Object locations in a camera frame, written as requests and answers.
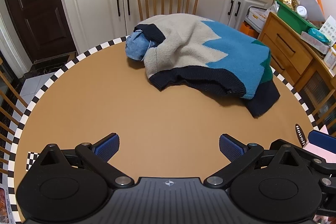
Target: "green basket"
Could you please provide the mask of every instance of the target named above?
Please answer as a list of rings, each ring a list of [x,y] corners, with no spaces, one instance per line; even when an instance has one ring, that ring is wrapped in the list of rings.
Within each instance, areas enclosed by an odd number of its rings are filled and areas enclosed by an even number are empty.
[[[308,32],[310,28],[317,29],[315,25],[309,23],[307,20],[304,20],[296,12],[287,7],[287,5],[283,4],[279,0],[276,1],[280,5],[278,10],[278,17],[286,22],[298,34],[301,34],[302,32]]]

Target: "wooden drawer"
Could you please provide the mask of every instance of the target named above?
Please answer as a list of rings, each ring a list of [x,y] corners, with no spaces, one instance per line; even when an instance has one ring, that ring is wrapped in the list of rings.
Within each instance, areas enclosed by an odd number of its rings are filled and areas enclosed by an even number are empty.
[[[281,23],[272,18],[265,34],[274,42],[280,51],[293,64],[300,75],[303,74],[313,57]]]
[[[271,50],[271,66],[279,72],[291,85],[294,85],[300,78],[300,74],[294,68],[292,63],[274,44],[274,42],[265,34],[261,42],[267,45]]]

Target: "denim fabric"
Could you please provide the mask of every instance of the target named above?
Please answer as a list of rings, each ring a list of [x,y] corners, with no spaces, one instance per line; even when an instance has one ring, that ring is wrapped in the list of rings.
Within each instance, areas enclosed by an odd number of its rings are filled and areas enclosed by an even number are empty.
[[[127,57],[142,61],[145,57],[147,50],[154,47],[155,43],[153,41],[148,41],[142,30],[136,30],[126,39],[125,51]]]

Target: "black cabinet handle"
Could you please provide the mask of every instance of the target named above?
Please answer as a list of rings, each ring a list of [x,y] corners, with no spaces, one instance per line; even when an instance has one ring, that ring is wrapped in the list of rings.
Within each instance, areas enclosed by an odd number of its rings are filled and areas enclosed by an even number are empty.
[[[277,36],[287,45],[288,48],[290,48],[290,50],[293,52],[293,53],[296,53],[295,50],[292,49],[292,47],[290,45],[288,45],[288,43],[283,40],[283,38],[277,33]]]
[[[118,17],[119,17],[120,16],[119,0],[117,0],[117,8],[118,8]]]
[[[230,8],[230,11],[227,13],[229,16],[231,15],[231,12],[232,12],[232,8],[233,8],[233,0],[231,0],[231,8]]]
[[[281,69],[281,70],[285,70],[281,65],[280,65],[280,63],[277,61],[277,59],[271,54],[271,57],[273,58],[273,60],[275,61],[275,63],[276,64],[278,64],[278,66],[279,66],[279,68]]]
[[[237,9],[237,12],[235,13],[235,17],[236,17],[236,16],[238,15],[238,13],[239,13],[240,5],[241,5],[241,2],[238,1],[238,9]]]
[[[128,9],[128,15],[130,16],[131,13],[130,13],[130,11],[129,11],[129,0],[127,0],[127,9]]]

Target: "round wooden table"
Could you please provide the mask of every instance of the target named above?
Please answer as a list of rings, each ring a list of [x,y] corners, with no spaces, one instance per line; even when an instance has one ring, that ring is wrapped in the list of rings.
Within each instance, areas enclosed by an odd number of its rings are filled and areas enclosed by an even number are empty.
[[[300,146],[296,124],[305,134],[313,129],[314,119],[307,116],[299,94],[276,72],[281,97],[254,119],[238,98],[211,98],[184,85],[158,91],[147,80],[143,63],[126,57],[125,40],[118,38],[79,55],[29,104],[8,166],[15,221],[23,219],[15,190],[26,174],[28,153],[37,154],[48,143],[72,149],[116,132],[120,149],[109,163],[135,181],[140,176],[204,180],[229,163],[218,147],[223,133],[268,149],[279,138]]]

